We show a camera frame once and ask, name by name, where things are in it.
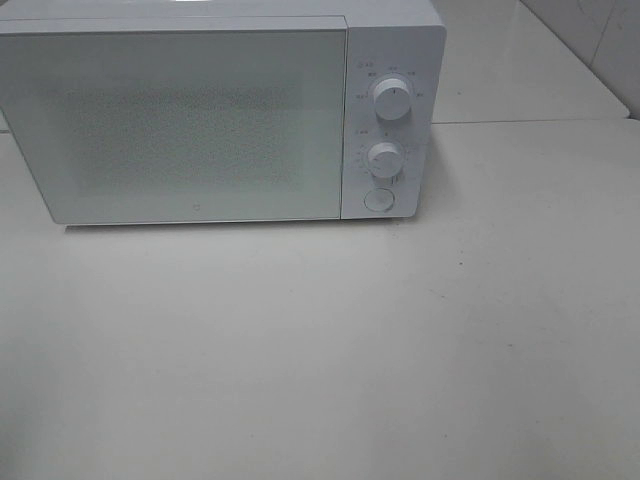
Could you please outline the white microwave door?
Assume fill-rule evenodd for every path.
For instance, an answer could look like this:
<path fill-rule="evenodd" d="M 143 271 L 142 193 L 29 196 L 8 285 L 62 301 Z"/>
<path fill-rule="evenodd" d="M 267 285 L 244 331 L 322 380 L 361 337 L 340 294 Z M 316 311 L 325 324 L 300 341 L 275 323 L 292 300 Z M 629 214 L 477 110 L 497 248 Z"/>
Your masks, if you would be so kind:
<path fill-rule="evenodd" d="M 340 16 L 5 19 L 1 110 L 61 225 L 336 219 Z"/>

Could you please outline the white microwave oven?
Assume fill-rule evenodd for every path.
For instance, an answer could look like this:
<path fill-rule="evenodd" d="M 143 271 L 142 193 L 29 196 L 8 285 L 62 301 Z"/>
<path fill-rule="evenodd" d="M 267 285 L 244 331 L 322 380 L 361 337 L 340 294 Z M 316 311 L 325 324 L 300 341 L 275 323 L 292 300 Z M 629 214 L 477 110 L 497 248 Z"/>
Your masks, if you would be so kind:
<path fill-rule="evenodd" d="M 340 16 L 347 25 L 341 211 L 336 219 L 408 218 L 420 201 L 434 102 L 447 37 L 428 1 L 5 1 L 5 19 Z M 377 117 L 370 94 L 380 77 L 398 74 L 413 89 L 410 112 L 400 120 Z M 394 177 L 374 177 L 366 165 L 380 142 L 401 147 L 405 162 Z M 365 195 L 394 193 L 384 213 L 369 211 Z"/>

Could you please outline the white microwave knob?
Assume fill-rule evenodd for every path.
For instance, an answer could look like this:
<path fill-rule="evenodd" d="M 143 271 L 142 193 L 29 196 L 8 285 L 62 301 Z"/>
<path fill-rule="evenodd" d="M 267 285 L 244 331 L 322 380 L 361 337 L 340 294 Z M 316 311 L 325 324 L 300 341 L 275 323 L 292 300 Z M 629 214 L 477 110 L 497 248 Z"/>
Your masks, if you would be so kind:
<path fill-rule="evenodd" d="M 404 165 L 404 153 L 393 142 L 380 142 L 373 145 L 366 154 L 366 165 L 376 178 L 389 179 L 396 176 Z"/>
<path fill-rule="evenodd" d="M 400 120 L 411 110 L 413 89 L 402 75 L 380 77 L 371 85 L 370 94 L 375 114 L 382 120 Z"/>

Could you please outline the round microwave door button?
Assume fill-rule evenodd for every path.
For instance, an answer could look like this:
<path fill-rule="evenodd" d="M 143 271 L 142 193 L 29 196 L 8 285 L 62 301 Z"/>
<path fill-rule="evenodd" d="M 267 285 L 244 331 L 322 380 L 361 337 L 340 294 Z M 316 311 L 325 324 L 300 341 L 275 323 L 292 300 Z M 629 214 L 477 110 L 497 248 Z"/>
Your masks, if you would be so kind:
<path fill-rule="evenodd" d="M 394 193 L 385 188 L 376 188 L 369 191 L 364 197 L 365 207 L 375 213 L 388 212 L 395 204 Z"/>

